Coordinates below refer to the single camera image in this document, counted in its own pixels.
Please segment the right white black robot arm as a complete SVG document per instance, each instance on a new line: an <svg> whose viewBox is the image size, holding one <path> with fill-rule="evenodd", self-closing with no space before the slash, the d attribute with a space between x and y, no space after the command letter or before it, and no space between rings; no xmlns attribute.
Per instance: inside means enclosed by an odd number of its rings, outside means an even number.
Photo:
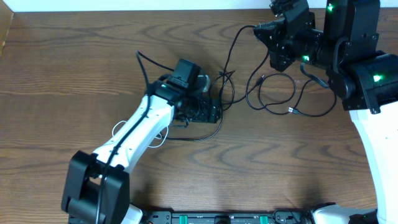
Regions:
<svg viewBox="0 0 398 224"><path fill-rule="evenodd" d="M397 222L397 56L377 49L380 7L379 0L329 0L317 30L306 0L272 1L276 20L254 28L275 70L295 61L324 69L358 130L373 178L376 208L326 203L302 215L302 223Z"/></svg>

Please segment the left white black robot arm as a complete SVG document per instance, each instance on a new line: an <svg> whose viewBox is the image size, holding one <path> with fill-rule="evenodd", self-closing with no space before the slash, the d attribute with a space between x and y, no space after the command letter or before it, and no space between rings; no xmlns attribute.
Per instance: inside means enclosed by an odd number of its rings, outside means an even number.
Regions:
<svg viewBox="0 0 398 224"><path fill-rule="evenodd" d="M157 135L175 116L214 123L218 102L204 96L210 84L191 87L155 81L139 107L110 140L70 159L61 209L83 223L140 223L144 212L130 203L130 175Z"/></svg>

